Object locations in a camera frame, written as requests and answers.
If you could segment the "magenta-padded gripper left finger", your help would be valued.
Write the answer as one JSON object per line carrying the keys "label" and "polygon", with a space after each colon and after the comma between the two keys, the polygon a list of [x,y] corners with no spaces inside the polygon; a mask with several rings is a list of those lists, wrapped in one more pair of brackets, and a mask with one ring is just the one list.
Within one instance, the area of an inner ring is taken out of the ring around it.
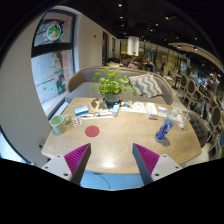
{"label": "magenta-padded gripper left finger", "polygon": [[79,185],[91,155],[91,144],[85,144],[66,155],[56,155],[42,169]]}

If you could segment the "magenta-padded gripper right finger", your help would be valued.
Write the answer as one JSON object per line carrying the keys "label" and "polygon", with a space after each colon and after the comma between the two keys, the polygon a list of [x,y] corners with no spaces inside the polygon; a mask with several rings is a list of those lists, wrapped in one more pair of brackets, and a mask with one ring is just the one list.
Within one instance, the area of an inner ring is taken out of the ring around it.
{"label": "magenta-padded gripper right finger", "polygon": [[134,155],[142,181],[145,185],[182,169],[167,154],[158,155],[136,143],[133,144],[132,154]]}

